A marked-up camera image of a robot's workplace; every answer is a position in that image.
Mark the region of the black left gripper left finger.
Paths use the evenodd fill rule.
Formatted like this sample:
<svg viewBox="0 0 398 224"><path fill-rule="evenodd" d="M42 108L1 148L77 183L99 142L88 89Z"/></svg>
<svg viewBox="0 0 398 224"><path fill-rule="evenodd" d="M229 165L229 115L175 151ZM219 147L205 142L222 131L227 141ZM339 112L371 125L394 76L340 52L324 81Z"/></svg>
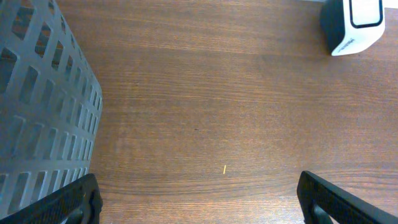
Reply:
<svg viewBox="0 0 398 224"><path fill-rule="evenodd" d="M100 222L103 206L94 174L86 174L22 210L1 220L10 223Z"/></svg>

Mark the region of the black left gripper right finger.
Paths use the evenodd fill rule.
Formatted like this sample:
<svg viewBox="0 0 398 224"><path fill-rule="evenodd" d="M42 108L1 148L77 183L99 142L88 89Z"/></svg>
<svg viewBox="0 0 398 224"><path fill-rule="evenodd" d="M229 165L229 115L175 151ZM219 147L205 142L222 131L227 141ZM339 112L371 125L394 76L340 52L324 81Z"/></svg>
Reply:
<svg viewBox="0 0 398 224"><path fill-rule="evenodd" d="M307 170L300 175L297 197L306 224L397 223L397 217Z"/></svg>

